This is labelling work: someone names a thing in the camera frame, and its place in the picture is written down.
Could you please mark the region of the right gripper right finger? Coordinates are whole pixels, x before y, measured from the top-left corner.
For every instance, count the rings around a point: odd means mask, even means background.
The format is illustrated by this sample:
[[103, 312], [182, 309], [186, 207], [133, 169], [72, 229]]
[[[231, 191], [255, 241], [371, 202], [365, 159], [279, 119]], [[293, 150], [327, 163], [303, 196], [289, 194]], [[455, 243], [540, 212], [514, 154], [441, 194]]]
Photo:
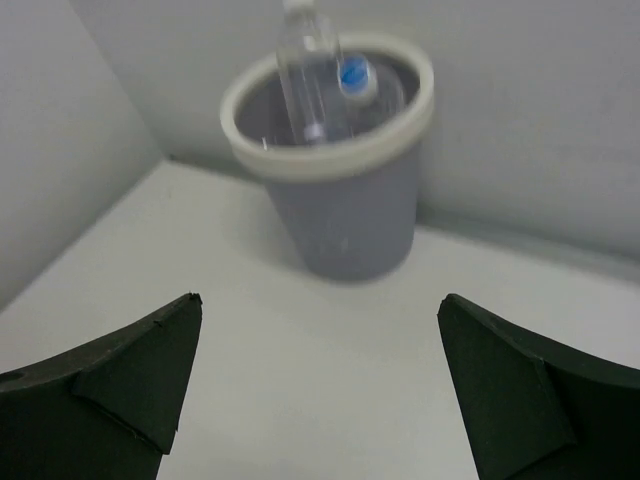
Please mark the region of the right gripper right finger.
[[479, 478], [638, 478], [638, 370], [457, 294], [437, 317]]

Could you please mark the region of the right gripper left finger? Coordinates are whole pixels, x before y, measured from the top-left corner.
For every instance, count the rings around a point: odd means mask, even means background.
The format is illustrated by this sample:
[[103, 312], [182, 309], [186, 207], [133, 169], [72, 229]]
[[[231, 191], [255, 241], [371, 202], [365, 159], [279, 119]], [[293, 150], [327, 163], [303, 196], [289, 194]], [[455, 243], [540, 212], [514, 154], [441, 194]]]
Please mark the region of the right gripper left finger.
[[4, 479], [154, 479], [171, 452], [196, 355], [202, 300], [1, 376]]

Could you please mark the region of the clear bottle blue-white cap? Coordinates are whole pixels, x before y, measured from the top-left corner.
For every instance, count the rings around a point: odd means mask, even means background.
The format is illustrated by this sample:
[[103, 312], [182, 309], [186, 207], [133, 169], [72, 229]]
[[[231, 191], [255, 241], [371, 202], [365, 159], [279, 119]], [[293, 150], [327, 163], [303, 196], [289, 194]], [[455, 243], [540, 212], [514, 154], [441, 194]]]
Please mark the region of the clear bottle blue-white cap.
[[380, 127], [406, 106], [405, 89], [398, 75], [390, 67], [361, 54], [343, 59], [338, 85], [353, 136]]

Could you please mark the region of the clear bottle cream label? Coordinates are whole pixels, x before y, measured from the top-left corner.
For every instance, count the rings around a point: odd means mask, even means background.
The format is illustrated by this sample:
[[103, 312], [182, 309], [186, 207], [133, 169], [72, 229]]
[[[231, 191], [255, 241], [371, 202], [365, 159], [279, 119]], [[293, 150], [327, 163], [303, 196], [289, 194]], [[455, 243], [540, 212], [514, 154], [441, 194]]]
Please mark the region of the clear bottle cream label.
[[312, 1], [285, 1], [276, 57], [294, 141], [316, 145], [350, 136], [338, 86], [338, 34]]

